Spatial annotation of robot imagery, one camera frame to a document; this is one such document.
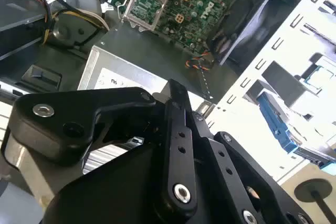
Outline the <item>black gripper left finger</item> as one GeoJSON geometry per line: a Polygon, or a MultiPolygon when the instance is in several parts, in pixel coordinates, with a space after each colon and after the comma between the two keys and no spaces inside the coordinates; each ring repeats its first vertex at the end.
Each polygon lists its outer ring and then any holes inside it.
{"type": "Polygon", "coordinates": [[[74,180],[135,148],[152,146],[161,162],[163,206],[193,215],[190,101],[177,81],[169,80],[167,88],[166,102],[139,87],[25,95],[14,103],[2,154],[32,193],[51,203],[74,180]]]}

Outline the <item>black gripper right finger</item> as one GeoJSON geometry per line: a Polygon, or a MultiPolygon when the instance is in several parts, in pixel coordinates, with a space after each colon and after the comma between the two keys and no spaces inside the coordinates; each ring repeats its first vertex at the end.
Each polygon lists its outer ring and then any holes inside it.
{"type": "Polygon", "coordinates": [[[228,133],[213,135],[196,112],[191,128],[235,223],[312,223],[304,210],[228,133]]]}

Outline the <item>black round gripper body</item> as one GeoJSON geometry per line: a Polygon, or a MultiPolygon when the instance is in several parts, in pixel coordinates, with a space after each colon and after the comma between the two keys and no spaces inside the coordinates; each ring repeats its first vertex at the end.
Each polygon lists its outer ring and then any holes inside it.
{"type": "Polygon", "coordinates": [[[198,148],[193,215],[182,216],[163,206],[160,165],[154,147],[135,148],[66,185],[48,206],[43,223],[235,223],[198,148]]]}

